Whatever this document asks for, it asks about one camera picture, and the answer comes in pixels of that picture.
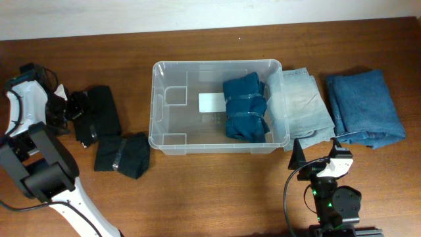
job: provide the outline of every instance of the folded blue jeans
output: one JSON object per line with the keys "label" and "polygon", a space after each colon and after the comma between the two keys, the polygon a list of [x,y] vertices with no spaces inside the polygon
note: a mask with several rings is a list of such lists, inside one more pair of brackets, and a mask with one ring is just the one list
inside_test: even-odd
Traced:
{"label": "folded blue jeans", "polygon": [[376,149],[405,139],[381,70],[331,75],[327,84],[339,142]]}
{"label": "folded blue jeans", "polygon": [[266,142],[264,135],[269,127],[263,119],[267,107],[264,87],[256,72],[224,82],[227,137],[252,143]]}

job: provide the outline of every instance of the clear plastic container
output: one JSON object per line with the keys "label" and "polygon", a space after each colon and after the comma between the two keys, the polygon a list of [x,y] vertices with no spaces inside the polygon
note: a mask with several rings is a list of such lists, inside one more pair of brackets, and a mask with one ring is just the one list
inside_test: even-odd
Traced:
{"label": "clear plastic container", "polygon": [[[225,135],[226,113],[200,113],[199,93],[222,93],[222,83],[257,72],[266,82],[279,77],[280,90],[265,87],[270,132],[266,143],[251,144]],[[153,67],[149,144],[167,155],[186,153],[270,153],[289,141],[282,66],[274,59],[157,62]]]}

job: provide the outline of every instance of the light blue folded cloth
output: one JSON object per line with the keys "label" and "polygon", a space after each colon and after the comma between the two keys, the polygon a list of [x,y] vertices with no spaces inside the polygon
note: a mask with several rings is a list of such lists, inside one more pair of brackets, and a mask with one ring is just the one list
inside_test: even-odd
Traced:
{"label": "light blue folded cloth", "polygon": [[327,78],[339,142],[373,149],[405,139],[381,70]]}
{"label": "light blue folded cloth", "polygon": [[304,149],[335,136],[335,124],[306,68],[285,71],[284,88],[291,135],[285,151],[293,149],[295,138]]}

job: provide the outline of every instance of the white wall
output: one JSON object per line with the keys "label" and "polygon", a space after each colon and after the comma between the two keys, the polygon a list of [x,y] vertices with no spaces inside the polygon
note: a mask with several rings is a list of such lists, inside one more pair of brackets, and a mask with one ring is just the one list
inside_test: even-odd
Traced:
{"label": "white wall", "polygon": [[421,0],[0,0],[0,40],[420,15]]}

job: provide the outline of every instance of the wood grain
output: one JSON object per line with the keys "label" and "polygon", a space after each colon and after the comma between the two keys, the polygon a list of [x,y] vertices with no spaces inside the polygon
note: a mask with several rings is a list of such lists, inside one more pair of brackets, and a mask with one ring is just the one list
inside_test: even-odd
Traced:
{"label": "wood grain", "polygon": [[[384,70],[407,139],[377,150],[347,145],[355,162],[339,184],[362,192],[358,227],[382,228],[386,236],[419,236],[421,29],[415,18],[2,41],[0,79],[3,84],[18,74],[20,65],[37,62],[53,69],[70,91],[107,84],[123,131],[147,132],[152,66],[157,61],[240,59],[277,59],[285,70],[307,67],[325,101],[326,75]],[[0,104],[4,131],[9,102],[2,97]],[[152,150],[149,171],[131,180],[116,172],[94,172],[96,145],[84,149],[73,134],[60,140],[77,160],[82,184],[94,204],[125,236],[287,231],[282,192],[291,152],[165,156]],[[331,143],[324,142],[305,153],[314,159],[330,148]],[[317,223],[303,203],[306,185],[296,180],[290,184],[288,207],[295,228]],[[17,207],[38,203],[26,199],[3,170],[0,198]],[[0,209],[0,235],[77,236],[52,209],[29,213]]]}

